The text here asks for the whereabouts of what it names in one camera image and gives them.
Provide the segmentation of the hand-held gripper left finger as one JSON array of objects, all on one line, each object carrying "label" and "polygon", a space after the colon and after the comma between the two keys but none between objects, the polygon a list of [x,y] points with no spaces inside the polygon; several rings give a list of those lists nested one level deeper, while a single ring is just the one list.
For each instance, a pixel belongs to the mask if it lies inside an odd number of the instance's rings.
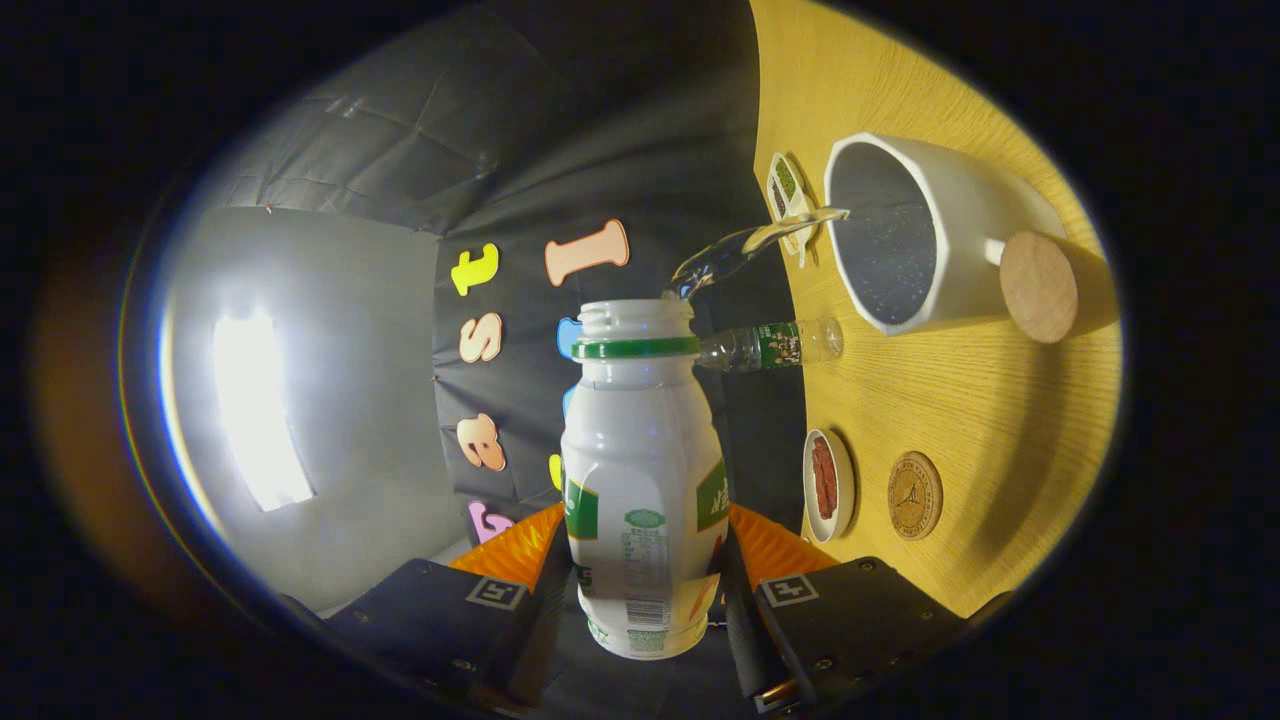
[{"label": "hand-held gripper left finger", "polygon": [[563,503],[451,564],[412,559],[325,619],[379,670],[504,714],[539,705],[570,583]]}]

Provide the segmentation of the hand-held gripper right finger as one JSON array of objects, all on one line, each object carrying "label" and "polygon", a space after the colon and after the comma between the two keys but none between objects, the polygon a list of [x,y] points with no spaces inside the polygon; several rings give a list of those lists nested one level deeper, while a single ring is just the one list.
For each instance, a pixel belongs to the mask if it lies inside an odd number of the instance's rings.
[{"label": "hand-held gripper right finger", "polygon": [[838,561],[732,505],[721,551],[730,648],[762,714],[836,708],[961,639],[968,618],[884,560]]}]

